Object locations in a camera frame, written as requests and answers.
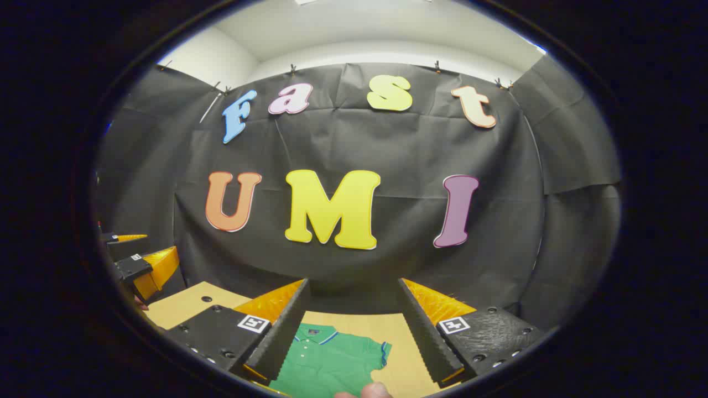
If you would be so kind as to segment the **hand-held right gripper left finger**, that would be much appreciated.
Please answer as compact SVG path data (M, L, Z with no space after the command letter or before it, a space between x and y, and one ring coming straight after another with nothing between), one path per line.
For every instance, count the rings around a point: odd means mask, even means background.
M213 368L268 385L280 373L309 301L305 278L237 307L212 305L164 335Z

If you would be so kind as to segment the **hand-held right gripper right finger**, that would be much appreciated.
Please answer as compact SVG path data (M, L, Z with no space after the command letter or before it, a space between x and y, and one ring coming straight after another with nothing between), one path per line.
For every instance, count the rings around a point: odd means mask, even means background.
M441 388L505 366L544 335L500 307L476 309L405 278L398 286L400 311Z

